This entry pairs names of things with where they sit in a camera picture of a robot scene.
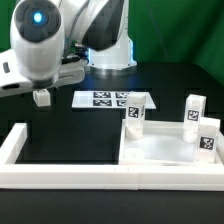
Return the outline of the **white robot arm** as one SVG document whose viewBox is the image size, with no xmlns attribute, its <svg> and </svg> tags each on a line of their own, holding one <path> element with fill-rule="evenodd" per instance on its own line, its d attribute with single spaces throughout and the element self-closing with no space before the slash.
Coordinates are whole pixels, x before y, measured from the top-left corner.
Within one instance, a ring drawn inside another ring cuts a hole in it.
<svg viewBox="0 0 224 224">
<path fill-rule="evenodd" d="M 129 0 L 17 0 L 11 48 L 0 53 L 0 97 L 79 83 L 85 67 L 132 68 Z"/>
</svg>

